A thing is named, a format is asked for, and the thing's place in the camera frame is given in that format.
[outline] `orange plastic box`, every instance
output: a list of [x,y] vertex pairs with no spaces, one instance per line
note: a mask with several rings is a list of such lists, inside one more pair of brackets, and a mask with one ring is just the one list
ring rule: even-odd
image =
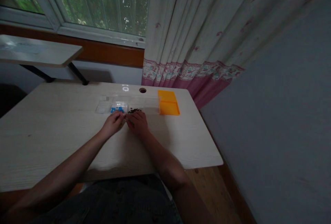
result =
[[173,91],[158,91],[160,114],[180,115],[177,99]]

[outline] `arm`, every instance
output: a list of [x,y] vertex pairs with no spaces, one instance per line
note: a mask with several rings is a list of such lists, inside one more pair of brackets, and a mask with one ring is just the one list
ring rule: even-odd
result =
[[126,120],[130,130],[146,148],[162,181],[171,192],[183,222],[214,223],[213,217],[181,164],[148,130],[145,113],[137,111],[132,115],[126,115]]
[[123,119],[121,112],[110,115],[95,136],[30,189],[9,209],[3,220],[8,223],[28,222],[63,201],[89,168],[102,146],[118,131]]

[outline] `white wooden desk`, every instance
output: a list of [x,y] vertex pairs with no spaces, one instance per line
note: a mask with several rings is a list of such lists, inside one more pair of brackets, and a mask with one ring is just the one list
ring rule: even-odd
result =
[[[138,85],[69,81],[42,83],[0,119],[0,191],[31,188],[87,142],[108,114],[97,114],[101,95],[157,97],[174,91],[180,116],[147,114],[151,132],[185,169],[222,165],[222,158],[189,92]],[[103,146],[82,179],[96,181],[153,173],[141,143],[125,124]]]
[[0,35],[0,62],[15,63],[51,83],[51,78],[35,66],[66,67],[82,81],[89,82],[74,66],[72,61],[83,51],[82,46],[51,41],[35,40],[11,35]]

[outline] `wall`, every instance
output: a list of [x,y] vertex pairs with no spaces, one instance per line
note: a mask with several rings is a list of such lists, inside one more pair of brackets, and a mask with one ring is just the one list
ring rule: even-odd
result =
[[[74,61],[74,65],[89,81],[141,84],[142,68],[119,65],[101,64],[84,61]],[[74,79],[69,68],[37,67],[50,77],[59,79]],[[20,65],[0,63],[0,83],[13,84],[26,93],[30,93],[41,82],[42,78],[29,72]]]
[[201,112],[258,223],[331,221],[331,0]]

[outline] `black metal bracket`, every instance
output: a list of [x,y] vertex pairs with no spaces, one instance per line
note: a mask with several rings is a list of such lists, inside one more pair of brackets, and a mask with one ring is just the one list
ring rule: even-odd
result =
[[47,74],[43,73],[42,71],[40,71],[39,69],[37,69],[33,65],[21,65],[20,64],[20,66],[24,67],[25,69],[29,70],[30,72],[33,72],[37,76],[43,78],[47,83],[51,83],[51,82],[53,82],[55,80],[55,78],[51,78],[50,76],[48,76]]
[[83,85],[88,85],[90,81],[87,81],[79,70],[74,66],[72,62],[68,64],[70,70],[82,81]]

